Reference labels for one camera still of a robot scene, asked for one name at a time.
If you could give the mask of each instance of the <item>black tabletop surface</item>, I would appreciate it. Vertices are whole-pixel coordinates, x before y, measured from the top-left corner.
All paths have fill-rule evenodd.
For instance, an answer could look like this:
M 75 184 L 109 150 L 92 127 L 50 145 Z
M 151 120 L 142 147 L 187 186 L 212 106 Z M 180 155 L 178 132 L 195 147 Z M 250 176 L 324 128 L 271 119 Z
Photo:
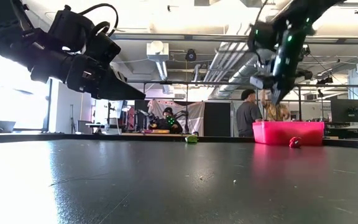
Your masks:
M 0 223 L 358 223 L 358 149 L 0 144 Z

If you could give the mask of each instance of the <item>man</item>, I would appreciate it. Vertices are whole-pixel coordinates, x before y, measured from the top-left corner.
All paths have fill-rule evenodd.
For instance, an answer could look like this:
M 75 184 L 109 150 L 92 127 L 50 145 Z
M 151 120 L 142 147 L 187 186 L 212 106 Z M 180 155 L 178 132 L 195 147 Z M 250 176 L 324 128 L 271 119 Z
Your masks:
M 237 128 L 239 130 L 239 137 L 254 137 L 254 130 L 252 123 L 262 121 L 259 107 L 255 104 L 255 91 L 244 90 L 241 93 L 241 104 L 236 112 Z
M 167 107 L 164 109 L 163 118 L 159 119 L 155 124 L 151 125 L 154 129 L 161 130 L 170 130 L 172 134 L 179 134 L 183 132 L 182 126 L 179 122 L 173 117 L 173 111 L 171 107 Z
M 266 109 L 266 119 L 268 121 L 284 121 L 291 116 L 287 107 L 283 104 L 274 105 L 266 100 L 265 90 L 262 90 L 262 106 Z

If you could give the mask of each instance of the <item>plaid shirt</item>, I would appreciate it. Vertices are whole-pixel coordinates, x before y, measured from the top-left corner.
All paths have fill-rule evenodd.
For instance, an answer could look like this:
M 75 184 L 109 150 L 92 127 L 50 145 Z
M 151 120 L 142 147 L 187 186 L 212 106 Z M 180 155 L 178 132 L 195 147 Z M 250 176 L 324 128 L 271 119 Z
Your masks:
M 266 119 L 268 121 L 283 121 L 284 114 L 282 111 L 287 110 L 287 107 L 282 104 L 274 105 L 272 102 L 266 102 L 264 106 L 266 109 Z

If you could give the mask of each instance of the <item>small green object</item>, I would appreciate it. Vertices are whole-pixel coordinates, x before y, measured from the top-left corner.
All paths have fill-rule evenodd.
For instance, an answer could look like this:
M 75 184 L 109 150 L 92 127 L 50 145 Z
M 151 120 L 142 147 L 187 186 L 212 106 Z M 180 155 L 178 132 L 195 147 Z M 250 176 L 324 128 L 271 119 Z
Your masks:
M 194 135 L 194 134 L 192 134 L 191 136 L 187 136 L 185 139 L 186 139 L 186 142 L 190 143 L 190 144 L 191 143 L 195 144 L 195 143 L 197 143 L 197 140 L 198 140 L 197 135 Z

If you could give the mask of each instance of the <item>pink bin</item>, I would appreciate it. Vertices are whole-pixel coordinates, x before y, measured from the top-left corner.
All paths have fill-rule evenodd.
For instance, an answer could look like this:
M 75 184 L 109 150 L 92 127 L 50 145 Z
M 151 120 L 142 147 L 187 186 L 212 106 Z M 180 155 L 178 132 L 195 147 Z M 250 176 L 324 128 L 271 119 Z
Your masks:
M 321 146 L 323 122 L 263 121 L 252 125 L 255 142 L 287 146 L 292 137 L 301 137 L 303 146 Z

